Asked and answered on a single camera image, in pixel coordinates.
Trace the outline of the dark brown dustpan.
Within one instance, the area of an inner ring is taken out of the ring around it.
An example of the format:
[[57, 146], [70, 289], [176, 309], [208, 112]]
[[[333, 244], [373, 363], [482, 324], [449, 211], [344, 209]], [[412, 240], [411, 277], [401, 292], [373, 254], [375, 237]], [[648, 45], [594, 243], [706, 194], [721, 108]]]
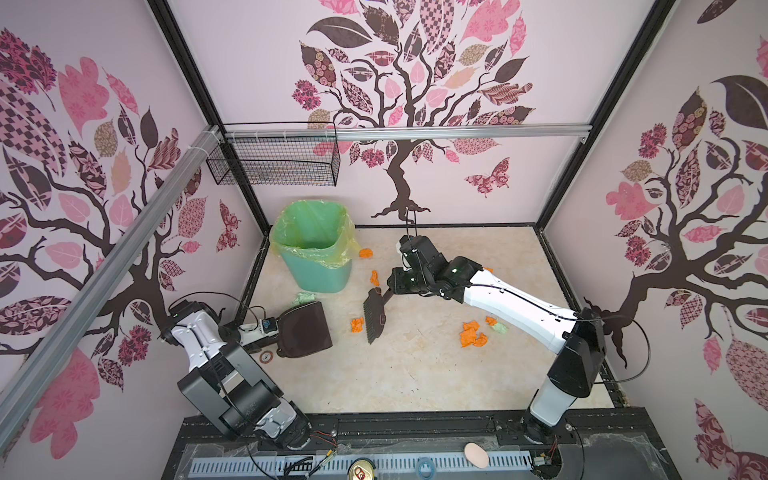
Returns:
[[277, 355], [297, 359], [333, 346], [323, 305], [313, 301], [292, 307], [277, 318]]

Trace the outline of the dark brown hand broom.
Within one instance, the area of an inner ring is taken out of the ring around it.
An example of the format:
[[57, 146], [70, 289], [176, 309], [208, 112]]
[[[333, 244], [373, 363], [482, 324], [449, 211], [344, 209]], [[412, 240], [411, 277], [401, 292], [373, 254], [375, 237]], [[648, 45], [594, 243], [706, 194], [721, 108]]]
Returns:
[[385, 292], [380, 287], [372, 288], [363, 303], [366, 338], [372, 344], [383, 333], [386, 325], [385, 305], [392, 298], [393, 292]]

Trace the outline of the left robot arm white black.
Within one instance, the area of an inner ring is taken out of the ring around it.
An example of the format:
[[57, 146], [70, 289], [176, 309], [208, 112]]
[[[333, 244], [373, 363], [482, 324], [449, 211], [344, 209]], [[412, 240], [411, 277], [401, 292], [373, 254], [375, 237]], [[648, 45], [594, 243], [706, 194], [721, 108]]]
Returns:
[[225, 438], [255, 437], [284, 450], [308, 445], [308, 417], [240, 344], [222, 339], [213, 309], [183, 300], [169, 316], [161, 336], [181, 346], [189, 361], [177, 386]]

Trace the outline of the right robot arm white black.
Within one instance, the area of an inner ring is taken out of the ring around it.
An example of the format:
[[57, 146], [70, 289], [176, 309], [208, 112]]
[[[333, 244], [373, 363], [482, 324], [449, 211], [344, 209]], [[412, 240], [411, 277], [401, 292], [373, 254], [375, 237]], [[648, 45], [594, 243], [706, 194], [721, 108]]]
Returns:
[[589, 308], [573, 311], [515, 288], [469, 258], [448, 261], [426, 236], [404, 235], [397, 250], [402, 265], [392, 269], [387, 289], [371, 289], [363, 304], [368, 341], [381, 336], [384, 306], [396, 295], [453, 300], [518, 328], [555, 354], [520, 420], [528, 440], [552, 442], [566, 412], [596, 383], [606, 354], [603, 321]]

